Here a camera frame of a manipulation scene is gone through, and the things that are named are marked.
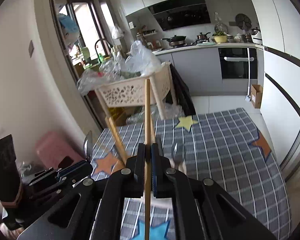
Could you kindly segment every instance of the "metal spoon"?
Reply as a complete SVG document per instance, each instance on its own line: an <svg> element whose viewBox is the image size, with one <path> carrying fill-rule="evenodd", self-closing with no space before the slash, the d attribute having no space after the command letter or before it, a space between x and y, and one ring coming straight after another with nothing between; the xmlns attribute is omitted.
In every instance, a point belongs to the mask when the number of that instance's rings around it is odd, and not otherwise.
<svg viewBox="0 0 300 240"><path fill-rule="evenodd" d="M171 149L171 157L174 161L174 168L176 170L179 169L179 165L183 163L186 158L186 147L184 146L183 142L180 140L175 141L172 149Z"/></svg>
<svg viewBox="0 0 300 240"><path fill-rule="evenodd" d="M89 131L83 143L83 152L86 157L86 161L91 163L92 160L92 132Z"/></svg>

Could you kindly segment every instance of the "plaid tablecloth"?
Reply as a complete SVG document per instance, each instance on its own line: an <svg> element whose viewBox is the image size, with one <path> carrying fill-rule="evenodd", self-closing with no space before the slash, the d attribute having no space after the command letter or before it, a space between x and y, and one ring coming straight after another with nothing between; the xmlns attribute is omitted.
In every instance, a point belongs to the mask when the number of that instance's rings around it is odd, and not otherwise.
<svg viewBox="0 0 300 240"><path fill-rule="evenodd" d="M212 178L234 199L266 226L278 239L287 239L292 226L291 210L285 182L272 153L265 160L259 147L251 143L258 139L258 130L243 108L193 116L199 123L190 132L174 129L178 119L156 121L156 135L161 136L165 157L170 157L175 140L186 146L187 176L202 180ZM145 140L144 124L117 127L126 151L137 154L138 143ZM99 142L111 149L114 145L111 132L105 129ZM96 146L95 159L107 154ZM108 175L93 175L95 180ZM138 221L144 221L144 204L126 199L122 217L121 239L138 235ZM167 222L166 238L175 239L173 212L152 206L151 226Z"/></svg>

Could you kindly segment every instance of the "kitchen shelf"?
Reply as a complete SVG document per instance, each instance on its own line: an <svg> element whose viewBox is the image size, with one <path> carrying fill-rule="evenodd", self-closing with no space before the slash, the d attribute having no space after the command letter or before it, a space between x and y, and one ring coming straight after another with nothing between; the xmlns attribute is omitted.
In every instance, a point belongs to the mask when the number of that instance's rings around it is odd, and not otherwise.
<svg viewBox="0 0 300 240"><path fill-rule="evenodd" d="M148 37L148 36L152 36L152 35L155 35L155 34L158 34L158 32L148 33L148 34L145 34L145 35L143 35L143 36L144 36L144 37Z"/></svg>

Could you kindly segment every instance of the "yellow bowl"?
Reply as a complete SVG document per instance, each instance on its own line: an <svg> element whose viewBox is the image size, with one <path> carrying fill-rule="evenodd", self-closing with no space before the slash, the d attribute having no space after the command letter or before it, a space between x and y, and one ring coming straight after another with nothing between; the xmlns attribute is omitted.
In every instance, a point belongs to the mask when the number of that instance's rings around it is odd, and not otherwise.
<svg viewBox="0 0 300 240"><path fill-rule="evenodd" d="M216 43L224 43L227 42L227 36L213 36Z"/></svg>

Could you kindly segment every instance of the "range hood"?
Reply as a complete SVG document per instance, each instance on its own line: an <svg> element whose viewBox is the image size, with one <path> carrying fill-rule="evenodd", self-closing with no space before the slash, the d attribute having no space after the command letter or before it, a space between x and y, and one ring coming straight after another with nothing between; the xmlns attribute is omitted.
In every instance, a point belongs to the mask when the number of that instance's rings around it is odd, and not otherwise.
<svg viewBox="0 0 300 240"><path fill-rule="evenodd" d="M211 23L205 0L168 0L148 8L164 31Z"/></svg>

